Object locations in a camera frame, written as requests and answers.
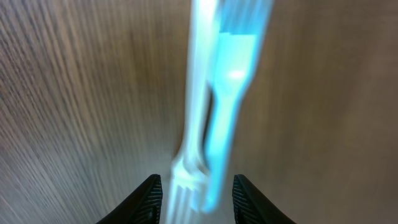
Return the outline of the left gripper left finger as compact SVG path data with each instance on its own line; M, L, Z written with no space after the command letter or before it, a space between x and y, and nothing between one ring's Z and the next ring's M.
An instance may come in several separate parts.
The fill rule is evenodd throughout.
M162 196L161 177L152 174L97 224L159 224Z

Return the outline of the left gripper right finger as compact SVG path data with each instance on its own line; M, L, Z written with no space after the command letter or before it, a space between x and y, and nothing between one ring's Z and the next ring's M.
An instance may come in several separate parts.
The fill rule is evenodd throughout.
M232 198L235 224L295 224L243 174L234 176Z

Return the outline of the cream white plastic fork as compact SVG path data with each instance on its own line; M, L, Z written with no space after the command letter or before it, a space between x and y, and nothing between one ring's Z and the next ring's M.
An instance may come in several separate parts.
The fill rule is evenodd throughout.
M206 78L211 70L216 15L215 0L193 0L187 54L183 138L172 161L166 224L198 223L209 173L203 134L209 105Z

